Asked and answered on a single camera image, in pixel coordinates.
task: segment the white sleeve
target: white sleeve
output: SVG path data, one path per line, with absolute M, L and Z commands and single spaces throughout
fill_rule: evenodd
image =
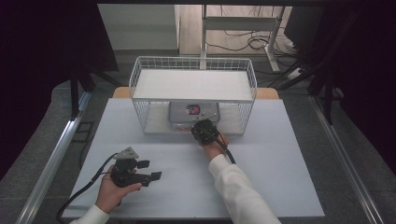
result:
M 223 197 L 233 223 L 280 223 L 236 164 L 230 164 L 223 155 L 218 155 L 209 163 L 209 171 L 215 177 L 215 187 Z
M 83 217 L 70 222 L 70 224 L 105 224 L 109 218 L 109 214 L 93 204 Z

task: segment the gray floor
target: gray floor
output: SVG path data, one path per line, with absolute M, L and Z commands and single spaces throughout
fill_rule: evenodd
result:
M 118 54 L 120 71 L 109 74 L 127 85 L 133 69 L 132 62 L 139 54 L 141 52 Z M 154 51 L 150 54 L 161 55 L 161 53 Z M 269 71 L 270 67 L 264 57 L 252 57 L 251 60 L 255 69 Z M 257 73 L 259 82 L 272 80 L 274 77 L 276 76 Z M 92 126 L 90 136 L 94 135 L 105 109 L 106 101 L 115 90 L 114 86 L 101 78 L 95 75 L 92 75 L 92 78 L 96 84 L 96 89 L 91 92 L 92 98 L 81 124 L 82 131 Z M 265 87 L 268 83 L 264 82 L 261 86 Z M 326 217 L 282 217 L 281 221 L 282 223 L 369 223 L 334 153 L 330 140 L 323 131 L 313 104 L 305 93 L 308 83 L 309 80 L 286 91 L 281 91 L 279 96 L 287 108 L 293 130 Z M 22 154 L 0 182 L 0 223 L 15 223 L 50 157 L 51 151 L 55 148 L 70 115 L 69 91 L 68 83 L 54 89 L 52 103 L 46 117 L 43 118 Z M 333 103 L 332 118 L 334 128 L 341 137 L 362 180 L 375 199 L 386 223 L 396 223 L 395 175 L 345 115 L 338 102 Z M 57 210 L 68 199 L 74 187 L 79 173 L 80 155 L 84 158 L 89 150 L 89 143 L 85 147 L 86 143 L 84 142 L 87 142 L 87 138 L 90 136 L 87 136 L 84 132 L 75 134 L 75 142 L 70 144 L 67 149 L 60 169 L 38 210 L 34 223 L 55 222 Z M 114 220 L 109 221 L 109 223 L 119 222 Z

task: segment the white table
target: white table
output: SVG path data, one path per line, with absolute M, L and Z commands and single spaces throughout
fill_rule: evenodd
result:
M 257 100 L 245 134 L 230 140 L 229 149 L 237 165 L 278 217 L 324 216 L 281 100 Z M 73 193 L 88 183 L 106 158 L 129 146 L 140 160 L 151 162 L 148 169 L 138 173 L 162 171 L 163 175 L 148 188 L 126 196 L 112 217 L 229 217 L 207 171 L 208 160 L 192 135 L 144 135 L 130 99 L 108 101 Z M 99 184 L 98 180 L 76 198 L 64 217 L 83 216 L 95 202 Z

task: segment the hand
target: hand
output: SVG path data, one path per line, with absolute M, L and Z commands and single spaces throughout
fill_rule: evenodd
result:
M 98 198 L 96 200 L 96 206 L 102 211 L 110 214 L 117 205 L 120 204 L 121 199 L 128 193 L 142 188 L 141 183 L 132 184 L 125 188 L 120 188 L 113 183 L 110 177 L 111 171 L 114 165 L 110 166 L 107 174 L 103 176 L 102 183 L 99 188 Z
M 230 143 L 228 141 L 228 138 L 223 133 L 219 134 L 218 139 L 225 146 L 228 146 L 228 144 Z M 220 154 L 225 154 L 224 149 L 216 141 L 206 146 L 201 145 L 201 147 L 204 149 L 205 154 L 210 161 L 212 161 L 215 157 L 217 157 Z

